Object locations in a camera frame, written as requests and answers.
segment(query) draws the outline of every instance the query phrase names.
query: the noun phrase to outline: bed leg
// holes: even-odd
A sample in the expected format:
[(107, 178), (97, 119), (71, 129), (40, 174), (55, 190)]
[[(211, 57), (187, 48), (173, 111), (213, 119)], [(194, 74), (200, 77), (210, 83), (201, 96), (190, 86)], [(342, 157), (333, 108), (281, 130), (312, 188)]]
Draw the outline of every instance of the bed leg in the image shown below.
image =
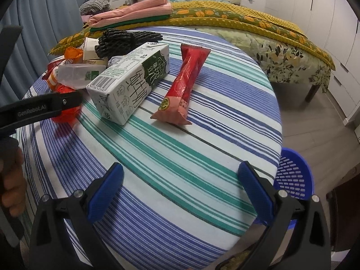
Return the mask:
[(305, 101), (307, 103), (311, 102), (311, 100), (313, 99), (319, 88), (320, 88), (320, 84), (311, 86), (309, 93), (305, 97)]

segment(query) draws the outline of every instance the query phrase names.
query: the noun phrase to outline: white carton box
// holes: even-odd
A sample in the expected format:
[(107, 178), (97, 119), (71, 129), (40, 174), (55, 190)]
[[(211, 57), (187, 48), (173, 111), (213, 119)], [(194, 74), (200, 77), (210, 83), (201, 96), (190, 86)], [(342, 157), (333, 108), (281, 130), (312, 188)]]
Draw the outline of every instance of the white carton box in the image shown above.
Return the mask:
[(86, 89), (102, 117), (124, 125), (169, 71), (169, 45), (148, 42), (106, 69)]

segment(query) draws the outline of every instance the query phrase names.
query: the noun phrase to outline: floor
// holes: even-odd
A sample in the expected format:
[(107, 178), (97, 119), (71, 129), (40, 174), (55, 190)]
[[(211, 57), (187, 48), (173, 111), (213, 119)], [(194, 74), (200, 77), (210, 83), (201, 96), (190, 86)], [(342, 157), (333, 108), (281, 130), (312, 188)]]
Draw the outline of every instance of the floor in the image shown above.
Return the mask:
[[(344, 115), (331, 94), (319, 90), (306, 104), (304, 98), (310, 86), (281, 83), (272, 86), (281, 112), (283, 146), (300, 152), (311, 167), (315, 193), (321, 199), (329, 228), (329, 207), (325, 196), (360, 162), (360, 144), (354, 126), (343, 125)], [(233, 249), (206, 270), (214, 269), (219, 262), (244, 251), (260, 238), (264, 229), (262, 225), (252, 225)], [(284, 253), (291, 234), (292, 230), (289, 230), (274, 260)]]

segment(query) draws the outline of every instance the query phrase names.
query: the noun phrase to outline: blue plastic basket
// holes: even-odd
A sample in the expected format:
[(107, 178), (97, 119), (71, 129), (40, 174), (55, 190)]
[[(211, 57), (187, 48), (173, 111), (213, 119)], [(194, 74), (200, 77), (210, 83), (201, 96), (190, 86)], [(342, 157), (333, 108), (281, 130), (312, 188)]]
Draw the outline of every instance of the blue plastic basket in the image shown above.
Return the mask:
[[(291, 197), (307, 200), (314, 194), (314, 179), (305, 159), (290, 148), (282, 148), (274, 188), (285, 190)], [(289, 229), (296, 220), (292, 220)]]

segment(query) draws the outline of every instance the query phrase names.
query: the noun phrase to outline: round table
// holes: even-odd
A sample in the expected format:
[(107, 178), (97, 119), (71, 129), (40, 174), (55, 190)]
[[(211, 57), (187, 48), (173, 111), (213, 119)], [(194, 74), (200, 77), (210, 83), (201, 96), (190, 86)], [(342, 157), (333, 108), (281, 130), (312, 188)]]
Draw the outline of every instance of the round table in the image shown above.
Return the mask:
[[(113, 254), (126, 269), (202, 269), (256, 217), (237, 180), (239, 163), (248, 160), (274, 181), (282, 143), (278, 103), (258, 65), (225, 40), (185, 28), (139, 30), (145, 29), (162, 33), (170, 45), (171, 71), (124, 126), (101, 119), (86, 98), (71, 125), (49, 119), (18, 130), (29, 183), (25, 222), (29, 231), (43, 194), (69, 196), (119, 162), (123, 187), (95, 224)], [(191, 94), (192, 125), (178, 127), (150, 116), (179, 72), (181, 43), (211, 53)], [(26, 96), (47, 92), (39, 79)]]

